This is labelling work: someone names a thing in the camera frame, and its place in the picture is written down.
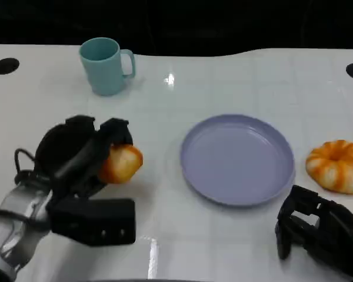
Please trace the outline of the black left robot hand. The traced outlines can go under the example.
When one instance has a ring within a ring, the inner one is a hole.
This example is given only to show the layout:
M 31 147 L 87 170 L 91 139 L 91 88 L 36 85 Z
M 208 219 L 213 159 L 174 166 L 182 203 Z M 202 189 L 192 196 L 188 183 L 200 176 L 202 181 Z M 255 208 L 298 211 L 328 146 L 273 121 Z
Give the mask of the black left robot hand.
M 47 131 L 35 153 L 35 169 L 49 178 L 54 202 L 89 198 L 109 184 L 104 164 L 113 145 L 133 143 L 128 125 L 114 117 L 97 129 L 94 117 L 76 115 Z

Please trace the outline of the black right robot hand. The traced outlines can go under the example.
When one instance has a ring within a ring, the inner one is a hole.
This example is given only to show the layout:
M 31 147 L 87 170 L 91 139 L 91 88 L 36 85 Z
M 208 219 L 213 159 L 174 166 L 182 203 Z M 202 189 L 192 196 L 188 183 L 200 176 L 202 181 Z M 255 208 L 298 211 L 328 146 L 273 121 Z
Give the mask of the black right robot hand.
M 278 213 L 275 235 L 279 259 L 287 259 L 291 246 L 298 245 L 353 278 L 353 213 L 345 206 L 294 185 Z

